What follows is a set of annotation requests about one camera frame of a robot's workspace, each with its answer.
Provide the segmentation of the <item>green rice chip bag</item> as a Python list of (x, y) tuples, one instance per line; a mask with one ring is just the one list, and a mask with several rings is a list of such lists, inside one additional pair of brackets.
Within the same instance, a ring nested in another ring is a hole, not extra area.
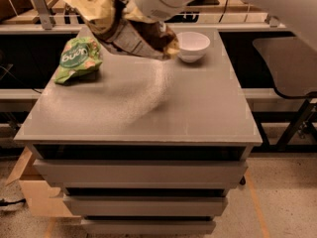
[(99, 69), (101, 46), (92, 37), (69, 40), (61, 53), (54, 76), (56, 84), (65, 84), (71, 78), (84, 76)]

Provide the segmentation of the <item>left metal bracket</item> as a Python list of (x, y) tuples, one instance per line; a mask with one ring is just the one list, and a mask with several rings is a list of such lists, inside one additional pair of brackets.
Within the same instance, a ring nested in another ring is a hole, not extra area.
[(32, 0), (38, 11), (40, 22), (45, 30), (51, 30), (55, 24), (54, 18), (48, 8), (46, 0)]

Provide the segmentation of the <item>wooden box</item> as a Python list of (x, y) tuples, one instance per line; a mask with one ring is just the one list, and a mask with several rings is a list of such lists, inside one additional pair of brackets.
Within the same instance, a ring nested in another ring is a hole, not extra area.
[(5, 185), (16, 181), (33, 216), (76, 218), (63, 203), (59, 187), (51, 187), (33, 167), (33, 153), (25, 147)]

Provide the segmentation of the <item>brown chip bag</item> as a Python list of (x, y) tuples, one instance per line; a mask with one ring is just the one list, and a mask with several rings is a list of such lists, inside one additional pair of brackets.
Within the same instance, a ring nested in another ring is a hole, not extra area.
[(179, 54), (176, 33), (139, 11), (133, 0), (63, 0), (106, 47), (132, 56), (170, 60)]

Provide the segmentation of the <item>grey drawer cabinet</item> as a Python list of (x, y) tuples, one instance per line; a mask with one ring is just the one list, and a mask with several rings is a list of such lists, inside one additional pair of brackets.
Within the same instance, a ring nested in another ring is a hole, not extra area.
[(90, 233), (208, 234), (261, 141), (218, 31), (194, 63), (103, 52), (49, 83), (17, 134)]

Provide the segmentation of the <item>black chair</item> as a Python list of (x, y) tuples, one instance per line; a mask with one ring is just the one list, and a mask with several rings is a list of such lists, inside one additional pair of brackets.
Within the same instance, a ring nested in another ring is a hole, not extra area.
[(274, 92), (283, 99), (302, 100), (288, 127), (274, 145), (286, 149), (302, 125), (316, 138), (317, 52), (296, 37), (255, 39), (253, 46), (270, 72)]

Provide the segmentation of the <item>white bowl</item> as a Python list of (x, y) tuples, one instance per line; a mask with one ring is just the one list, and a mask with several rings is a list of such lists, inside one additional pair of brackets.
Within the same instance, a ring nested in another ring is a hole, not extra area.
[(178, 57), (185, 62), (202, 59), (211, 44), (207, 36), (197, 32), (181, 32), (176, 36), (179, 43)]

